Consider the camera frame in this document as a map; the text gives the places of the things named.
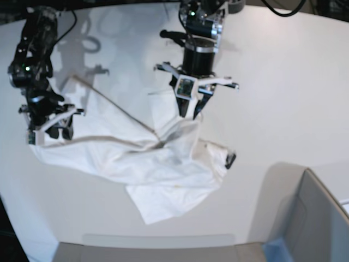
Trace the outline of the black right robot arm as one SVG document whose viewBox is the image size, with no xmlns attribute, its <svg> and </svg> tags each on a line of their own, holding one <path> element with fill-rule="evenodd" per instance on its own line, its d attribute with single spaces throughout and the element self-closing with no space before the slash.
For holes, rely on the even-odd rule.
<svg viewBox="0 0 349 262">
<path fill-rule="evenodd" d="M 50 56 L 57 38 L 57 15 L 51 7 L 29 13 L 8 68 L 11 84 L 26 103 L 19 108 L 27 123 L 27 142 L 40 149 L 125 147 L 133 151 L 193 146 L 199 123 L 181 120 L 175 96 L 144 88 L 135 70 L 119 63 L 121 82 L 92 80 L 96 65 L 83 76 L 71 75 L 59 92 L 51 87 Z"/>
</svg>

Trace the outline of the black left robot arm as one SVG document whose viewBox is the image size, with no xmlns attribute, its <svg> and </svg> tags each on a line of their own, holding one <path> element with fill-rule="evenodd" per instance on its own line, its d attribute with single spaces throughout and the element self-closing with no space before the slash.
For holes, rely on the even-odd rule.
<svg viewBox="0 0 349 262">
<path fill-rule="evenodd" d="M 159 135 L 185 118 L 179 75 L 214 76 L 224 10 L 208 19 L 199 4 L 124 4 L 73 12 L 57 44 L 54 78 L 67 103 L 83 108 L 65 139 Z"/>
</svg>

